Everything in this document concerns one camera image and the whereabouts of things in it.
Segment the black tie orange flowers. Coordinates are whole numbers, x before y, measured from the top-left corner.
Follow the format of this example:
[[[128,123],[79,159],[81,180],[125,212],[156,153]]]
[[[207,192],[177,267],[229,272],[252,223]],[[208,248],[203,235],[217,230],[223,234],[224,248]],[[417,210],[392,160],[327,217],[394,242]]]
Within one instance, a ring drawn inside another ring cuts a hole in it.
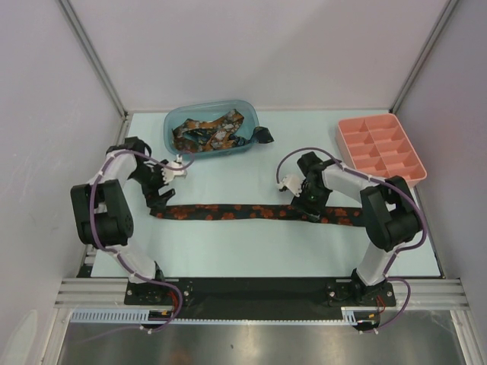
[[[303,221],[349,227],[365,227],[361,208],[325,207],[318,218],[308,217],[291,205],[171,205],[152,208],[150,215],[175,221],[274,220]]]

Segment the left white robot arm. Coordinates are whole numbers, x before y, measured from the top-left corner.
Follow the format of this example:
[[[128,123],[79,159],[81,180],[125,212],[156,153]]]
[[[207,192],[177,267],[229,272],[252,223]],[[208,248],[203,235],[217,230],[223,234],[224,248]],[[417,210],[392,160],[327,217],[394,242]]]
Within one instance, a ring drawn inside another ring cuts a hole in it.
[[[125,270],[129,281],[142,284],[142,296],[150,303],[163,302],[168,295],[164,274],[132,238],[134,220],[123,187],[129,180],[142,189],[151,211],[164,211],[175,190],[161,193],[177,176],[185,176],[183,158],[154,160],[151,148],[140,138],[126,138],[107,149],[97,174],[70,191],[75,224],[80,241],[111,255]]]

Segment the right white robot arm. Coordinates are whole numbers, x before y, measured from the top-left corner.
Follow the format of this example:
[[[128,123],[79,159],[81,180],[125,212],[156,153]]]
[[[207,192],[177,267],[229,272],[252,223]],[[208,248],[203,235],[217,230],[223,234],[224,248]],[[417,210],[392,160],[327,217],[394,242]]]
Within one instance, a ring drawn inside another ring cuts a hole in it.
[[[279,189],[290,191],[293,208],[311,221],[331,216],[341,221],[352,219],[350,211],[327,205],[333,192],[361,204],[370,243],[360,265],[352,271],[350,292],[356,303],[370,304],[384,287],[393,258],[424,227],[407,182],[401,176],[384,179],[367,175],[334,158],[321,160],[313,152],[302,155],[298,167],[303,176],[285,176]]]

